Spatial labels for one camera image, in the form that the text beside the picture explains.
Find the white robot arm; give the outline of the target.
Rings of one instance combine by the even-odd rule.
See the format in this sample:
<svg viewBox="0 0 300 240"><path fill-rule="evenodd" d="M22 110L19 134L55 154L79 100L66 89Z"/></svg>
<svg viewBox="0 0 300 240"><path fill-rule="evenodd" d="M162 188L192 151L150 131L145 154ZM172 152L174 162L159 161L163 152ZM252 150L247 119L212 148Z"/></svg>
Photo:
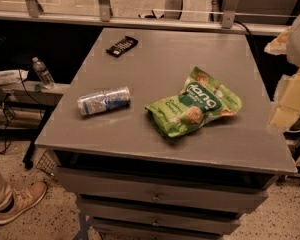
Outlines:
<svg viewBox="0 0 300 240"><path fill-rule="evenodd" d="M283 75L279 80L270 116L270 125L288 130L300 118L300 15L292 25L266 45L271 55L285 55L298 71L293 76Z"/></svg>

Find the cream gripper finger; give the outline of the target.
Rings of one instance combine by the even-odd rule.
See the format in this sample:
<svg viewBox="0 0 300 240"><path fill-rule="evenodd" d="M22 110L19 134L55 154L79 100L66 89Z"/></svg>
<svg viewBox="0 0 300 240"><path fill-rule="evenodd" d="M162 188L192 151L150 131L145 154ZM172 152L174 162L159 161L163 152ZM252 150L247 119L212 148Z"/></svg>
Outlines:
<svg viewBox="0 0 300 240"><path fill-rule="evenodd" d="M287 28L280 33L275 39L269 42L264 51L271 55L285 55L287 51L287 40L290 29Z"/></svg>
<svg viewBox="0 0 300 240"><path fill-rule="evenodd" d="M293 75L283 75L279 80L269 124L288 130L300 118L300 69Z"/></svg>

